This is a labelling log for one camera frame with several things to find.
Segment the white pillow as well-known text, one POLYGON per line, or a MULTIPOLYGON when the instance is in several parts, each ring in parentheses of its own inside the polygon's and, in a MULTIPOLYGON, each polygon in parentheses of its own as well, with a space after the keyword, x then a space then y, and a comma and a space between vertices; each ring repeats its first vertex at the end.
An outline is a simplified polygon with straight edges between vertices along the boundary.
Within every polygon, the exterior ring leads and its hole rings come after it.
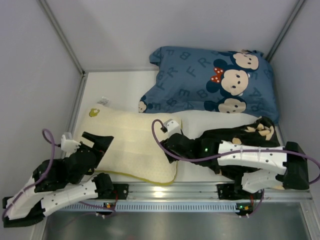
POLYGON ((73 138, 92 146, 82 137, 84 132, 113 136, 97 171, 133 177, 156 185, 170 185, 177 175, 177 163, 170 163, 157 145, 152 134, 155 119, 182 122, 179 116, 170 113, 129 112, 97 102, 79 114, 73 138))

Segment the black floral plush pillowcase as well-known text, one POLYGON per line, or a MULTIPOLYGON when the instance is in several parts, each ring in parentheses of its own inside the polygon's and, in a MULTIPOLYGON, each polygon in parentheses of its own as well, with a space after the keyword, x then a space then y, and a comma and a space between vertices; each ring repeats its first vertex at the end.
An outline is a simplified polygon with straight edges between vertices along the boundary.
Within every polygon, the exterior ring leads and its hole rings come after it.
MULTIPOLYGON (((234 144, 234 151, 242 146, 244 149, 274 148, 282 150, 283 147, 278 141, 274 123, 267 117, 259 117, 254 123, 235 128, 219 128, 206 130, 196 139, 196 141, 222 141, 220 146, 224 149, 234 144)), ((283 190, 283 182, 276 179, 282 177, 287 170, 282 166, 280 173, 278 170, 264 169, 259 162, 271 163, 275 158, 274 153, 237 153, 235 156, 226 155, 219 159, 197 162, 197 165, 208 167, 217 175, 222 175, 235 182, 240 181, 244 191, 255 193, 265 188, 283 190)))

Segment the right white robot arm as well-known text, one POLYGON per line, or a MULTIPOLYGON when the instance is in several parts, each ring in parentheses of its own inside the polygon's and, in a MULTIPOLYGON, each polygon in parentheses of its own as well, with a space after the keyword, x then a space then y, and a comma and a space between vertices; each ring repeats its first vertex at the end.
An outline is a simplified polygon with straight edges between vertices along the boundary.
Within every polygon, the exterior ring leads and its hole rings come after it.
POLYGON ((310 188, 307 158, 296 142, 262 147, 212 137, 189 139, 175 133, 157 144, 170 162, 198 164, 233 180, 236 194, 256 194, 276 187, 300 191, 310 188))

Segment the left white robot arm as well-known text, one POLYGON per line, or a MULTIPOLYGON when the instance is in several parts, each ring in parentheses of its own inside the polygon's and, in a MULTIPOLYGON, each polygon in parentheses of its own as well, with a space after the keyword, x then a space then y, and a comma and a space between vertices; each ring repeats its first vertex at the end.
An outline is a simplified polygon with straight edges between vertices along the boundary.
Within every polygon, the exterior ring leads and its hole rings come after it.
POLYGON ((98 167, 113 136, 99 136, 83 132, 88 146, 72 138, 70 132, 61 136, 59 144, 53 135, 43 129, 44 139, 51 144, 51 157, 43 161, 32 173, 25 186, 14 196, 2 200, 5 228, 29 227, 41 222, 52 213, 75 203, 108 197, 114 186, 107 173, 99 173, 86 182, 98 167))

